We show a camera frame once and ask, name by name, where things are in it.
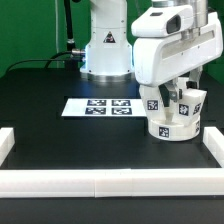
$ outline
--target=green wall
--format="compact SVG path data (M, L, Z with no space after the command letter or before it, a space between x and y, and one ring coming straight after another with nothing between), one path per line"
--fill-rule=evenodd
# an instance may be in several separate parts
M135 7L135 0L127 2L128 40L133 44L135 38L130 32L131 24L138 17L139 11L146 11L151 2L139 0L139 10ZM209 0L209 5L218 11L221 23L224 24L224 1ZM89 0L82 0L80 3L71 2L71 6L76 44L77 47L84 48L90 39ZM0 0L0 76L4 75L5 69L12 63L25 59L48 59L57 51L64 50L66 50L66 25L63 0ZM44 63L40 62L20 65L20 67L42 66ZM224 57L206 65L205 69L224 83L222 75Z

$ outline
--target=robot logo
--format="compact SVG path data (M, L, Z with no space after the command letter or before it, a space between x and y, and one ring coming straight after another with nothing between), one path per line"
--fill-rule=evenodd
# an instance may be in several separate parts
M169 128L159 127L159 136L164 138L169 138L170 131Z
M179 114L188 116L189 115L189 106L179 104Z
M147 101L148 110L159 110L159 102L158 100L148 100Z
M104 43L116 43L113 37L113 34L109 32L106 36L106 38L103 41Z

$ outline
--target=white frame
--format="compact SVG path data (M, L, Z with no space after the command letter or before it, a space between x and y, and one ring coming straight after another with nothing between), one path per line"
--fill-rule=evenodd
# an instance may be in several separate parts
M13 129L1 129L1 139L0 158L13 147ZM208 127L203 142L223 167L224 136ZM0 198L190 195L224 195L224 169L0 171Z

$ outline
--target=black cable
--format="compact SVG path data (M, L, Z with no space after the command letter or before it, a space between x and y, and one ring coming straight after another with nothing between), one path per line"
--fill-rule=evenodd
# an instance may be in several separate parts
M27 62L45 62L45 61L67 61L66 59L29 59L29 60L23 60L23 61L18 61L12 65L10 65L6 71L5 74L8 73L10 71L11 68L13 68L14 66L18 65L18 64L22 64L22 63L27 63Z
M71 14L71 4L70 0L64 0L65 16L67 24L67 50L72 50L76 48L75 41L73 38L73 27L72 27L72 14Z
M52 56L51 59L46 63L46 65L44 66L44 68L48 68L48 67L49 67L49 65L50 65L51 62L52 62L52 59L56 59L56 58L58 58L58 57L60 57L60 56L67 55L67 54L71 55L71 54L72 54L72 51L63 51L63 52L59 52L59 53L55 54L55 55Z

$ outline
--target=black tabletop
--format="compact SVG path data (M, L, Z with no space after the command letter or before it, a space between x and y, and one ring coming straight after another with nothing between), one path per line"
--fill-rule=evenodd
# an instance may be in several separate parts
M88 82L63 69L16 69L0 79L0 127L16 145L1 169L217 168L202 143L203 127L223 132L224 88L203 74L207 90L201 134L165 142L147 118L61 117L69 98L136 99L135 80ZM0 199L1 223L223 223L222 197Z

